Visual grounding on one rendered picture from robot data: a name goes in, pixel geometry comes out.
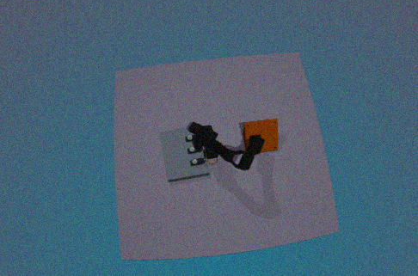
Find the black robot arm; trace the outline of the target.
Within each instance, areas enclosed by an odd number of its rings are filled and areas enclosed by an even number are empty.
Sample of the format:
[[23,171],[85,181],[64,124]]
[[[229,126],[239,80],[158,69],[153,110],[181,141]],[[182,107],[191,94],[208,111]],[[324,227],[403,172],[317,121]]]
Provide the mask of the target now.
[[[204,126],[193,122],[189,127],[189,132],[197,135],[197,138],[193,139],[194,148],[199,150],[203,146],[209,147],[216,151],[226,162],[232,163],[236,169],[248,170],[254,159],[254,155],[259,154],[265,140],[259,135],[249,136],[249,146],[246,151],[244,150],[230,150],[226,146],[223,146],[216,140],[218,133],[211,128],[205,128]],[[235,164],[232,161],[234,155],[243,154],[239,164]]]

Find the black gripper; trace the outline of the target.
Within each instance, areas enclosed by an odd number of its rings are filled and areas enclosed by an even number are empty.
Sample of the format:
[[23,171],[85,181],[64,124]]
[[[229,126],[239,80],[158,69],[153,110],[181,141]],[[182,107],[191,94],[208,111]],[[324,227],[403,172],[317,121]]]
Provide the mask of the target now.
[[[204,126],[204,127],[212,129],[212,126]],[[205,147],[205,149],[206,149],[206,158],[207,159],[212,159],[212,158],[218,157],[218,153],[216,151],[214,151],[213,149],[211,149],[209,147]]]

